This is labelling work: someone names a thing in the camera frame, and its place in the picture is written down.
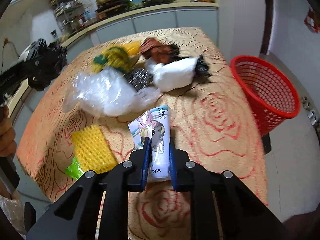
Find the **person's left hand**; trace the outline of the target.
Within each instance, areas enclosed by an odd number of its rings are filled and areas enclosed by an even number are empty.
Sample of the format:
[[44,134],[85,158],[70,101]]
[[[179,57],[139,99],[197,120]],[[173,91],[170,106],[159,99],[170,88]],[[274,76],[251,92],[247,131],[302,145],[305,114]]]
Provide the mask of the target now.
[[1,121],[1,139],[0,139],[0,155],[1,157],[11,157],[13,158],[16,149],[17,144],[15,141],[15,130],[12,126],[12,122],[10,121],[9,115],[9,109],[7,106],[1,107],[1,111],[4,115],[3,120]]

